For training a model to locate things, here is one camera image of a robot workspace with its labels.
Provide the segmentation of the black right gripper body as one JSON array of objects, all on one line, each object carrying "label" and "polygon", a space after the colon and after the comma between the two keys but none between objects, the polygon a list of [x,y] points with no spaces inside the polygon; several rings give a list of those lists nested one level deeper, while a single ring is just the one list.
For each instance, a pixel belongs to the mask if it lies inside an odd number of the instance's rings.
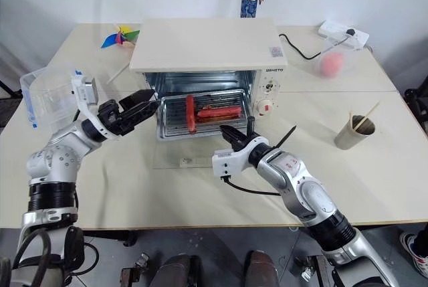
[{"label": "black right gripper body", "polygon": [[253,116],[247,118],[246,138],[243,141],[243,144],[245,145],[245,149],[255,149],[258,146],[268,146],[268,140],[256,133],[255,118]]}]

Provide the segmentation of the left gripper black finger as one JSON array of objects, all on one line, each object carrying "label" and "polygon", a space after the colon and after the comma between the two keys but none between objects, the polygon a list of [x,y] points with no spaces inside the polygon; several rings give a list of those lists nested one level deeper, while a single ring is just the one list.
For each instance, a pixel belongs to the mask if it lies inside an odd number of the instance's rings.
[{"label": "left gripper black finger", "polygon": [[141,102],[134,107],[120,113],[120,133],[129,133],[141,122],[149,119],[158,110],[158,102]]},{"label": "left gripper black finger", "polygon": [[153,89],[138,90],[121,99],[119,104],[123,109],[131,109],[140,104],[148,104],[154,93]]}]

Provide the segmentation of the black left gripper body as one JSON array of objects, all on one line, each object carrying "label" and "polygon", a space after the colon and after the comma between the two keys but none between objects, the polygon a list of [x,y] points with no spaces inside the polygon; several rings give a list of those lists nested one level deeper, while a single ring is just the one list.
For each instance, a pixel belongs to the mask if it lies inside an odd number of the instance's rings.
[{"label": "black left gripper body", "polygon": [[124,109],[114,99],[107,100],[98,107],[98,118],[108,131],[123,136],[122,114]]}]

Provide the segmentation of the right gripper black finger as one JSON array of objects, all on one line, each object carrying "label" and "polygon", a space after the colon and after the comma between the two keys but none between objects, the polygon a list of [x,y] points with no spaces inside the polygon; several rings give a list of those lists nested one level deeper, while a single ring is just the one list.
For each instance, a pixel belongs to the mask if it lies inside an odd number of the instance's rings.
[{"label": "right gripper black finger", "polygon": [[289,137],[293,134],[293,132],[297,129],[297,126],[293,126],[282,138],[281,140],[275,145],[275,148],[278,149],[280,148],[288,139]]},{"label": "right gripper black finger", "polygon": [[220,131],[223,139],[231,145],[233,150],[241,150],[246,147],[247,136],[238,129],[229,125],[221,125]]}]

